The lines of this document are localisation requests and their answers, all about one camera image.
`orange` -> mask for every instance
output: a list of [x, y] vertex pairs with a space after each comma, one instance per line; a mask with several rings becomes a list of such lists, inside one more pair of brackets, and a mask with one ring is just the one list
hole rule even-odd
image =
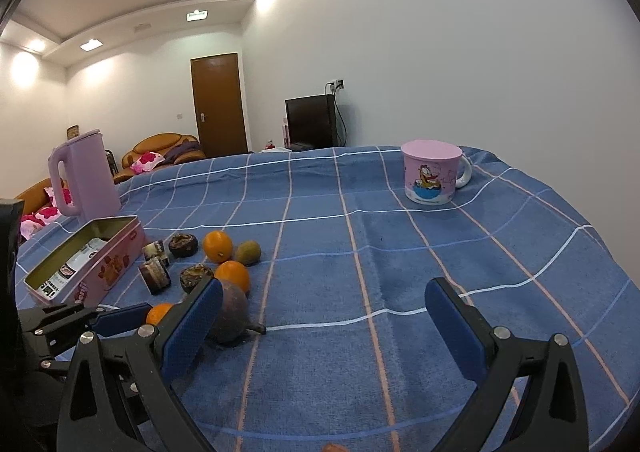
[[234, 243], [231, 238], [220, 230], [209, 232], [202, 242], [204, 253], [214, 263], [224, 263], [231, 258]]
[[238, 286], [244, 293], [248, 293], [251, 289], [251, 281], [249, 280], [249, 270], [246, 266], [237, 261], [227, 261], [217, 267], [213, 276], [219, 281], [229, 281]]
[[154, 306], [153, 308], [151, 308], [151, 311], [146, 314], [146, 323], [157, 326], [162, 320], [162, 317], [164, 317], [164, 315], [166, 315], [172, 307], [174, 307], [174, 305], [169, 304], [168, 302], [164, 302], [164, 304], [158, 304], [157, 306]]

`black television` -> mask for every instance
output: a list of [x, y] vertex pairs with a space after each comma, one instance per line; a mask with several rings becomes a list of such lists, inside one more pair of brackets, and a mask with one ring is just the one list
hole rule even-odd
[[285, 101], [291, 148], [326, 149], [337, 147], [335, 97], [316, 95]]

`ceiling light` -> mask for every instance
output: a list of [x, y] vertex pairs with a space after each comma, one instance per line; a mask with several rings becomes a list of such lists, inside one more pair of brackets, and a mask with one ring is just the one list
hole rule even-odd
[[88, 42], [81, 44], [80, 48], [82, 48], [86, 52], [90, 52], [91, 50], [95, 50], [96, 48], [100, 48], [101, 46], [102, 43], [98, 41], [98, 39], [90, 39]]
[[34, 52], [43, 52], [46, 47], [47, 44], [42, 39], [33, 39], [27, 46], [27, 48]]
[[194, 10], [187, 14], [187, 21], [199, 21], [200, 19], [206, 19], [207, 13], [208, 12], [206, 10]]

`kiwi fruit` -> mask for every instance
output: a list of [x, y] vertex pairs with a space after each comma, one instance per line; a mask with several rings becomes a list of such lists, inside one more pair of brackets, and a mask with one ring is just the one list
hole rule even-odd
[[244, 264], [246, 267], [250, 267], [260, 261], [261, 255], [262, 249], [260, 249], [260, 245], [255, 241], [245, 241], [236, 248], [236, 261]]

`mug handle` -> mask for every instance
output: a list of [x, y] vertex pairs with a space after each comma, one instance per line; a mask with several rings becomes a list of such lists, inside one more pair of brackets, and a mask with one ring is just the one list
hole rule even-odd
[[473, 174], [473, 168], [471, 167], [471, 162], [468, 160], [468, 158], [466, 158], [465, 155], [462, 155], [462, 163], [465, 166], [465, 172], [463, 172], [462, 176], [460, 176], [456, 180], [456, 188], [462, 188], [466, 184], [468, 184], [469, 180], [471, 179], [471, 174]]

